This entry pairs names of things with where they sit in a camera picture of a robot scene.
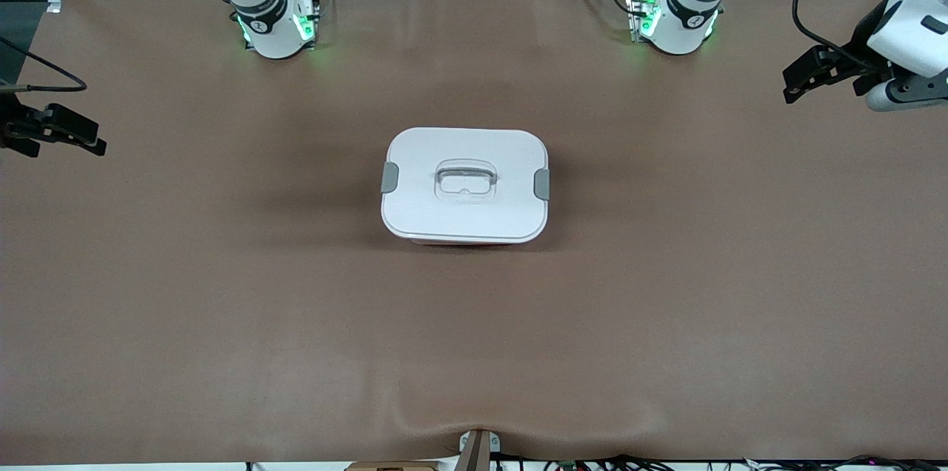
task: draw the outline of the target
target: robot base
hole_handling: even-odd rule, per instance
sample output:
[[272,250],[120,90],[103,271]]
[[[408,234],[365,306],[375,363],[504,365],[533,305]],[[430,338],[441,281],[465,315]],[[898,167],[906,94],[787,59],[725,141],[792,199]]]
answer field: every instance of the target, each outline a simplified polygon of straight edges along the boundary
[[711,36],[718,13],[707,20],[701,28],[685,28],[681,20],[668,10],[667,0],[626,0],[633,12],[642,12],[644,18],[629,15],[632,41],[647,41],[661,52],[670,55],[687,55],[701,46]]
[[288,59],[299,50],[312,47],[316,42],[319,9],[313,0],[287,0],[287,12],[273,25],[270,33],[244,29],[247,49],[256,50],[268,59]]

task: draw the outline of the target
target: brown tabletop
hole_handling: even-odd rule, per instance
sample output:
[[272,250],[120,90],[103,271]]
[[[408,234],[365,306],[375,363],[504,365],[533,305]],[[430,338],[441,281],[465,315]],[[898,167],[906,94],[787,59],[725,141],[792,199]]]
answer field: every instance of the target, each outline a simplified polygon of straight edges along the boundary
[[[804,0],[843,41],[879,0]],[[314,52],[218,0],[64,0],[33,49],[108,154],[2,163],[5,464],[447,454],[948,457],[948,117],[785,106],[790,0],[696,55],[607,0],[335,0]],[[34,83],[58,80],[36,65]],[[379,215],[407,127],[529,130],[541,237]]]

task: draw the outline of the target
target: white lid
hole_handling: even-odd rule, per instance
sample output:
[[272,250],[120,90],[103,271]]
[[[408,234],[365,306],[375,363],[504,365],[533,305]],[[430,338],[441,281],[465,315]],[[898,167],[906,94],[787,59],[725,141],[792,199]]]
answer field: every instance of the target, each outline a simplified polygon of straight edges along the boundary
[[382,220],[402,238],[518,244],[546,225],[546,147],[523,130],[405,130],[383,178]]

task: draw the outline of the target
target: brown table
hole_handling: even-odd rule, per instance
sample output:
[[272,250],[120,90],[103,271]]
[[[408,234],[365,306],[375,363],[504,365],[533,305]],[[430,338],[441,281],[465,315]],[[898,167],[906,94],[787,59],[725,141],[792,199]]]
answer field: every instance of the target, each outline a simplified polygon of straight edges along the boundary
[[[802,13],[842,41],[877,1]],[[726,4],[671,57],[607,0],[336,0],[265,61],[217,0],[64,0],[33,48],[89,90],[23,99],[109,150],[0,156],[0,461],[420,458],[471,427],[538,458],[948,457],[948,117],[785,106],[790,0]],[[541,237],[390,235],[414,126],[541,137]]]

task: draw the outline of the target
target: white plastic container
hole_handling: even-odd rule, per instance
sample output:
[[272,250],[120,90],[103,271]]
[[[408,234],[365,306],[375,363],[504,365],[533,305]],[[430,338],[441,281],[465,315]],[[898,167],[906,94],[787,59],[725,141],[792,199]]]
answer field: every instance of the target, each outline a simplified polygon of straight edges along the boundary
[[382,221],[417,244],[523,244],[546,226],[546,147],[523,130],[416,127],[389,146]]

